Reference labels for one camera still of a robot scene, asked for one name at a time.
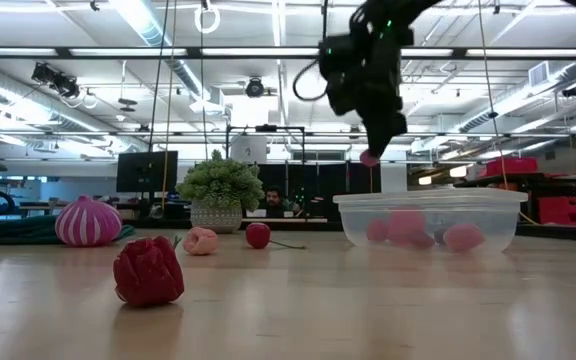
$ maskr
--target black monitor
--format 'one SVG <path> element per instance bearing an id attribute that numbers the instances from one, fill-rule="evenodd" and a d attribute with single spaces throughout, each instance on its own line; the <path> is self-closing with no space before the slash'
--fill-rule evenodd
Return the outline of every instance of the black monitor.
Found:
<path id="1" fill-rule="evenodd" d="M 165 152 L 119 154 L 117 192 L 157 192 L 163 189 Z M 166 191 L 177 185 L 177 152 L 168 151 Z"/>

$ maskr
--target security camera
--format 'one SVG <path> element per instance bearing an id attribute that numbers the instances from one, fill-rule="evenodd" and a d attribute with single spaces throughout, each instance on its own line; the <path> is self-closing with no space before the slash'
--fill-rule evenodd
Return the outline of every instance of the security camera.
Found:
<path id="1" fill-rule="evenodd" d="M 246 95 L 250 98 L 258 98 L 264 94 L 264 84 L 260 78 L 251 78 L 246 85 Z"/>

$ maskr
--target wooden table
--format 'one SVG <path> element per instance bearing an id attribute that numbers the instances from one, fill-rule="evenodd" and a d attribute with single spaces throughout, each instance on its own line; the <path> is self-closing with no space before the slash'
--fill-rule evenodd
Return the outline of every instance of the wooden table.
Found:
<path id="1" fill-rule="evenodd" d="M 274 238 L 309 249 L 223 236 L 180 257 L 182 299 L 140 311 L 113 291 L 121 244 L 0 247 L 0 360 L 576 360 L 576 242 L 472 258 Z"/>

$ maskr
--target ceiling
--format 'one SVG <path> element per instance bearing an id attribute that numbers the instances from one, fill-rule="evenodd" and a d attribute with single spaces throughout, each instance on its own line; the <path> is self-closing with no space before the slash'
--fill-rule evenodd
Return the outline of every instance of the ceiling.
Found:
<path id="1" fill-rule="evenodd" d="M 166 17 L 166 1 L 144 1 L 152 4 L 155 17 L 163 23 Z M 0 46 L 144 46 L 142 39 L 113 8 L 113 4 L 97 1 L 101 10 L 94 12 L 88 7 L 89 2 L 0 0 Z M 359 0 L 331 0 L 328 8 L 328 34 L 347 32 L 348 19 L 361 3 Z M 499 14 L 493 14 L 494 1 L 482 3 L 487 46 L 576 48 L 576 9 L 565 2 L 502 0 L 502 11 Z M 322 36 L 321 5 L 322 2 L 318 0 L 215 0 L 212 6 L 219 10 L 220 23 L 214 32 L 202 36 L 194 21 L 195 8 L 199 6 L 199 2 L 179 0 L 176 24 L 173 23 L 173 11 L 170 10 L 166 32 L 171 38 L 174 32 L 175 47 L 315 47 Z M 275 6 L 279 9 L 277 16 L 273 15 Z M 412 24 L 415 46 L 481 47 L 478 10 L 476 0 L 441 2 Z M 213 14 L 205 14 L 206 26 L 211 24 L 212 18 Z M 279 25 L 273 25 L 273 22 L 277 21 Z M 35 87 L 36 83 L 30 79 L 35 63 L 32 59 L 0 59 L 0 74 Z M 91 96 L 84 99 L 75 110 L 107 124 L 108 129 L 104 130 L 134 131 L 140 125 L 150 125 L 153 119 L 155 90 L 158 94 L 154 109 L 155 130 L 165 130 L 168 117 L 173 123 L 173 130 L 203 130 L 204 115 L 191 110 L 190 105 L 195 102 L 194 99 L 179 79 L 174 74 L 171 76 L 170 68 L 165 63 L 161 64 L 157 78 L 159 61 L 127 61 L 123 89 L 122 62 L 119 60 L 50 60 L 48 63 L 59 71 L 77 77 L 77 83 L 83 90 L 82 96 L 69 101 L 71 106 L 81 103 L 86 90 L 94 93 L 98 100 L 94 107 L 91 105 L 95 102 L 95 97 Z M 285 84 L 282 83 L 285 85 L 282 89 L 286 110 L 286 118 L 283 119 L 285 124 L 332 132 L 348 131 L 350 125 L 360 124 L 361 119 L 354 112 L 336 117 L 325 98 L 310 103 L 295 98 L 290 85 L 295 75 L 308 63 L 309 60 L 282 60 L 278 66 L 276 60 L 268 58 L 186 61 L 202 84 L 222 90 L 226 104 L 245 102 L 243 87 L 251 77 L 260 77 L 264 86 L 273 91 L 273 95 L 266 99 L 264 105 L 269 106 L 269 115 L 265 119 L 270 123 L 279 125 L 282 122 L 277 97 L 281 85 L 279 74 L 282 74 L 286 80 Z M 528 70 L 539 63 L 541 60 L 490 61 L 488 72 L 493 98 L 525 83 L 528 80 Z M 489 102 L 483 61 L 412 60 L 403 61 L 402 68 L 404 81 L 401 89 L 405 101 L 403 113 L 408 116 L 410 132 L 451 131 L 456 124 L 462 123 L 468 114 L 485 108 Z M 324 87 L 325 82 L 314 69 L 306 73 L 298 85 L 304 96 L 318 95 Z M 61 106 L 55 92 L 46 87 L 40 87 L 36 91 L 52 98 L 57 104 L 55 106 Z M 138 101 L 136 111 L 122 113 L 119 110 L 121 105 L 117 102 L 120 97 Z M 504 114 L 506 116 L 499 118 L 500 131 L 511 132 L 521 125 L 553 113 L 554 98 L 553 95 L 545 93 L 524 106 L 512 109 L 508 114 Z M 568 99 L 565 105 L 573 106 L 575 101 Z M 126 119 L 119 121 L 117 115 L 124 115 Z M 208 115 L 205 120 L 208 122 L 207 130 L 225 129 L 223 115 Z M 556 128 L 561 125 L 557 120 L 549 126 Z M 347 142 L 347 138 L 340 139 L 341 142 Z M 165 138 L 157 137 L 156 140 L 162 142 Z M 192 142 L 196 137 L 173 137 L 170 140 Z M 413 141 L 415 138 L 408 137 L 395 142 L 412 144 Z M 416 141 L 424 145 L 428 139 Z M 469 149 L 481 143 L 481 139 L 448 139 L 430 147 L 421 146 L 419 154 L 425 156 L 428 150 L 445 153 L 455 149 Z"/>

